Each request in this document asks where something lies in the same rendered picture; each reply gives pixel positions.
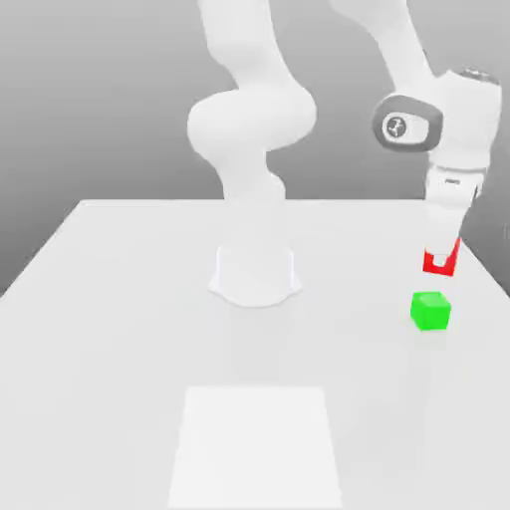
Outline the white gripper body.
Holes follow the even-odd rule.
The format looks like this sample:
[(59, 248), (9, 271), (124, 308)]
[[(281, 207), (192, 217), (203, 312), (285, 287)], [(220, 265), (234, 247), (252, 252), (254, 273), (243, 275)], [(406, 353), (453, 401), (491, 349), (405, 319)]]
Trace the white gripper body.
[(468, 171), (432, 165), (425, 179), (425, 201), (468, 209), (481, 194), (485, 170)]

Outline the small green cube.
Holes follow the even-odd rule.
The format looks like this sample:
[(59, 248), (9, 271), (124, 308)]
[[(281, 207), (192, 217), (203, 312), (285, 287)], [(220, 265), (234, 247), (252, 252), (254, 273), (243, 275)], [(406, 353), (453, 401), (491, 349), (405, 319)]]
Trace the small green cube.
[(447, 329), (451, 304), (440, 292), (415, 292), (412, 295), (409, 314), (421, 331)]

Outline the small red cube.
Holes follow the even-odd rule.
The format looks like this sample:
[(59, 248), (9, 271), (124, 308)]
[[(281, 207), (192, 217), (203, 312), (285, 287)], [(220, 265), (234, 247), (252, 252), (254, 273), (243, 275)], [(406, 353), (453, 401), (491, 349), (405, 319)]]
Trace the small red cube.
[(443, 265), (439, 265), (434, 261), (434, 256), (427, 251), (423, 252), (422, 271), (430, 274), (452, 277), (454, 275), (457, 256), (461, 244), (461, 238), (455, 241), (451, 253), (446, 257)]

